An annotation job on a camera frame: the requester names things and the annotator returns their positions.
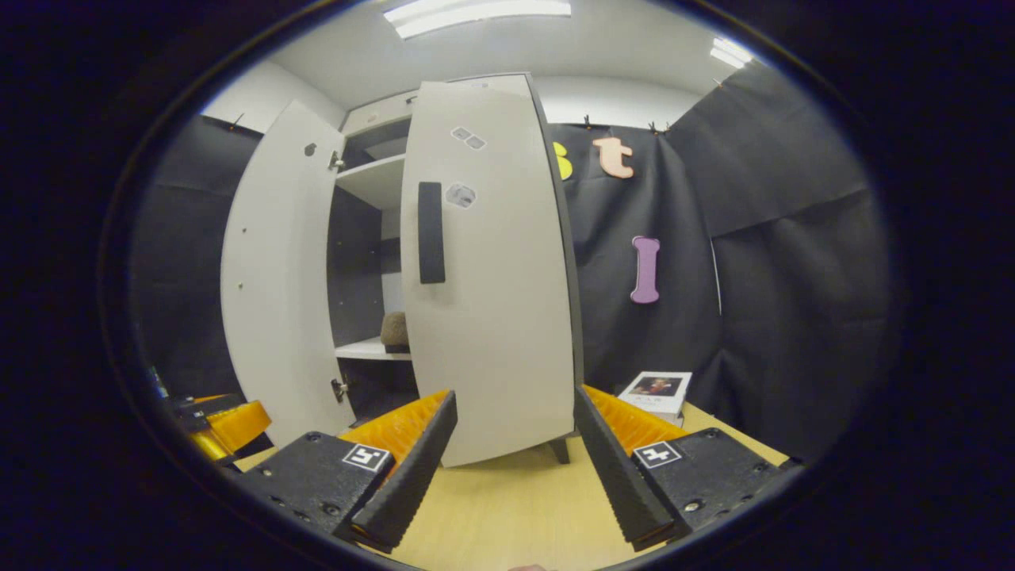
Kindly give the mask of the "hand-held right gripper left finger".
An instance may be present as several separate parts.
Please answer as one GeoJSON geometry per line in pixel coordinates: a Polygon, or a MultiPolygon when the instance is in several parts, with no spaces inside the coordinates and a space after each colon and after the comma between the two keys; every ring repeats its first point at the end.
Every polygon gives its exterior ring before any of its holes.
{"type": "Polygon", "coordinates": [[[434,392],[342,436],[308,431],[236,484],[299,527],[388,554],[416,517],[457,422],[456,394],[434,392]]]}

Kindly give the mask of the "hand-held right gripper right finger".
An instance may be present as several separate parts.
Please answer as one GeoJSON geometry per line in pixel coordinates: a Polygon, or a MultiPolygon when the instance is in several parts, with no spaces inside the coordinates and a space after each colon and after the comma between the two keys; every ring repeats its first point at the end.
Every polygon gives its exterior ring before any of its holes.
{"type": "Polygon", "coordinates": [[[728,431],[685,431],[581,385],[574,423],[621,534],[634,550],[680,541],[745,511],[802,463],[769,462],[728,431]]]}

